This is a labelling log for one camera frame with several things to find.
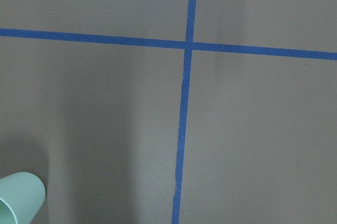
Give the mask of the green plastic cup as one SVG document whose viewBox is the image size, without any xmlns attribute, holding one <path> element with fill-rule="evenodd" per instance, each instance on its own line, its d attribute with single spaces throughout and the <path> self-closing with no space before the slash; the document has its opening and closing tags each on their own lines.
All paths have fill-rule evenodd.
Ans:
<svg viewBox="0 0 337 224">
<path fill-rule="evenodd" d="M 1 179 L 1 223 L 31 223 L 46 196 L 43 182 L 29 172 Z"/>
</svg>

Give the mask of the brown paper table mat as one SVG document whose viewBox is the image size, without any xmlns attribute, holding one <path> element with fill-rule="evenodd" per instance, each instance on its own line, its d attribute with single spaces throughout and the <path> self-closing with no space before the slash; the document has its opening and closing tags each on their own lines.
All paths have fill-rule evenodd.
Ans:
<svg viewBox="0 0 337 224">
<path fill-rule="evenodd" d="M 1 176 L 33 223 L 336 223 L 336 0 L 1 0 Z"/>
</svg>

